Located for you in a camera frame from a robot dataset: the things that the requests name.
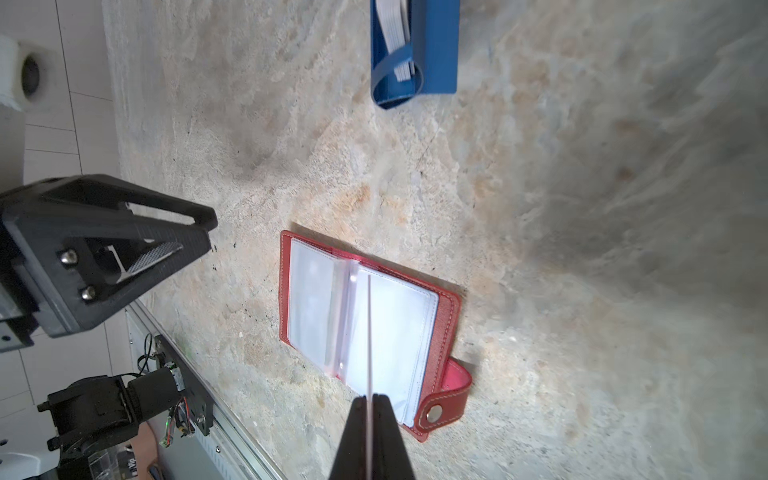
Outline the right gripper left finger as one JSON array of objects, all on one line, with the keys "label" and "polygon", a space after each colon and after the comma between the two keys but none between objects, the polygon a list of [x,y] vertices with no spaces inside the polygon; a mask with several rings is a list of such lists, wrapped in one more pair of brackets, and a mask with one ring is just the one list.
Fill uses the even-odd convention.
[{"label": "right gripper left finger", "polygon": [[351,405],[329,480],[369,478],[367,466],[368,399],[357,397]]}]

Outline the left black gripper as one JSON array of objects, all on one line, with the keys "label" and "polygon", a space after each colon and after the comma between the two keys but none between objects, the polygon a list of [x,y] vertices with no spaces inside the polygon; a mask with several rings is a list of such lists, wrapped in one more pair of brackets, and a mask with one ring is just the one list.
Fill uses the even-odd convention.
[{"label": "left black gripper", "polygon": [[[106,208],[72,209],[72,203]],[[191,218],[172,222],[125,203]],[[213,208],[104,174],[49,178],[1,201],[1,350],[91,330],[211,248]]]}]

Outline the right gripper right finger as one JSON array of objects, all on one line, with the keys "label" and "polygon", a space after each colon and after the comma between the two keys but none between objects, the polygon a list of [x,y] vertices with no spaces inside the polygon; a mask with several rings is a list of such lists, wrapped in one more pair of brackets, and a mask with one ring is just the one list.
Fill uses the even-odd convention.
[{"label": "right gripper right finger", "polygon": [[383,394],[371,401],[371,478],[415,479],[392,404]]}]

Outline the red credit card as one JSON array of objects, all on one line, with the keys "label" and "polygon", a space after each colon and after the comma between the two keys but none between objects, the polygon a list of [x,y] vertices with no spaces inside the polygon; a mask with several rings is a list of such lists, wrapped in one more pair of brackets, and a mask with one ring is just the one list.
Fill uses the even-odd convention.
[{"label": "red credit card", "polygon": [[365,479],[373,478],[373,359],[372,359],[372,294],[371,276],[366,280],[366,354],[367,354],[367,389],[366,389],[366,416],[365,416]]}]

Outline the red card holder wallet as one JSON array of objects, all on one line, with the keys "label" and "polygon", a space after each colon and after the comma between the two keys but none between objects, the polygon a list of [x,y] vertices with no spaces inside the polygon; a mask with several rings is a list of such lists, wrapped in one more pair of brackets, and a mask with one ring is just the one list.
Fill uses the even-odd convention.
[{"label": "red card holder wallet", "polygon": [[366,394],[366,280],[371,276],[373,393],[419,442],[464,414],[473,379],[451,356],[461,311],[455,293],[284,230],[280,340],[327,376]]}]

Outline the white pink VIP card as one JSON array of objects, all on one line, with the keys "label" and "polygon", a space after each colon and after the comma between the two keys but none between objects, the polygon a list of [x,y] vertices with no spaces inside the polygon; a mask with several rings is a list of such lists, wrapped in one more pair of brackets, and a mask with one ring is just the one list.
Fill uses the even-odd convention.
[{"label": "white pink VIP card", "polygon": [[377,0],[375,11],[387,55],[395,53],[411,41],[408,0]]}]

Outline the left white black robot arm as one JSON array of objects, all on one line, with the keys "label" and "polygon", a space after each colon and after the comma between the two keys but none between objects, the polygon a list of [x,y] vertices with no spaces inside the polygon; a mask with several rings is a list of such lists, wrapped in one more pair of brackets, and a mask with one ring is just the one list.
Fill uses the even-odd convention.
[{"label": "left white black robot arm", "polygon": [[[1,196],[1,348],[29,348],[102,325],[209,252],[210,207],[108,175],[42,180]],[[38,410],[55,433],[45,445],[61,464],[135,437],[163,414],[167,432],[208,435],[214,400],[160,335],[148,338],[133,373],[83,378]]]}]

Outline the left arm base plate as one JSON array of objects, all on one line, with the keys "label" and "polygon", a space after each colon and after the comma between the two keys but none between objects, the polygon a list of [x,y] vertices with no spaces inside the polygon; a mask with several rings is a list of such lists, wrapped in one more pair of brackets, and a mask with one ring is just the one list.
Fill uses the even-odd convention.
[{"label": "left arm base plate", "polygon": [[202,436],[209,436],[214,425],[214,399],[205,383],[182,355],[163,336],[154,337],[157,364],[170,369],[182,396],[185,420]]}]

